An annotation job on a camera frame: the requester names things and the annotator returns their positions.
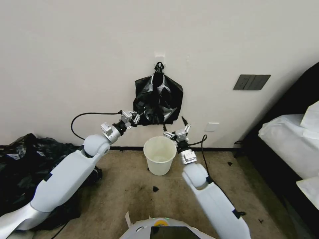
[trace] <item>gray switch panel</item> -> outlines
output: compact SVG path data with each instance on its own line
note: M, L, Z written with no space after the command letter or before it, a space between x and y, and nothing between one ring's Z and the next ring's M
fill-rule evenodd
M240 75L234 90L261 90L270 75Z
M261 90L269 77L270 75L256 75L248 90Z
M243 90L251 75L240 75L234 90Z

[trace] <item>trash bag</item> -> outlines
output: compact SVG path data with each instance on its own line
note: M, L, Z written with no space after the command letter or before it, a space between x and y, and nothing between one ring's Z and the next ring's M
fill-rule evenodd
M52 138L36 138L31 133L10 145L0 146L0 216L28 204L42 179L77 148ZM95 167L82 186L92 185L100 178L102 171ZM75 193L36 229L51 230L79 216L79 199Z
M139 124L173 124L178 119L183 100L181 85L166 76L157 63L155 73L135 81L133 110L141 114Z

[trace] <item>black bed frame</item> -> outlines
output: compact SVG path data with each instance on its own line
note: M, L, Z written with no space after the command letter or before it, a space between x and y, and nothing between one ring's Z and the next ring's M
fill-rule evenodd
M319 238L319 210L307 199L296 181L301 178L259 137L262 124L281 115L304 114L319 101L319 63L309 68L243 140L243 151L285 205L286 199Z

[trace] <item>pile of black garbage bags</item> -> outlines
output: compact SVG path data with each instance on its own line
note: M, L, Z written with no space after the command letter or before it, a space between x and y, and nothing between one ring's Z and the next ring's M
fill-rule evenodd
M10 145L0 146L0 216L28 204L41 180L77 148L52 138L36 138L31 133ZM92 185L100 178L102 171L95 167L82 186ZM66 203L55 208L35 230L51 230L79 216L76 192Z

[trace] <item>baseboard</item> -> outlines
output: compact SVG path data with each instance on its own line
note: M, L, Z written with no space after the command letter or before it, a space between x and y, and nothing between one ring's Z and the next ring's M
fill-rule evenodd
M119 151L125 151L125 150L134 150L134 151L143 151L143 147L130 147L130 146L112 146L111 150L119 150ZM198 152L201 151L200 147L192 148L193 151ZM211 151L211 152L236 152L239 150L239 148L203 148L205 152Z

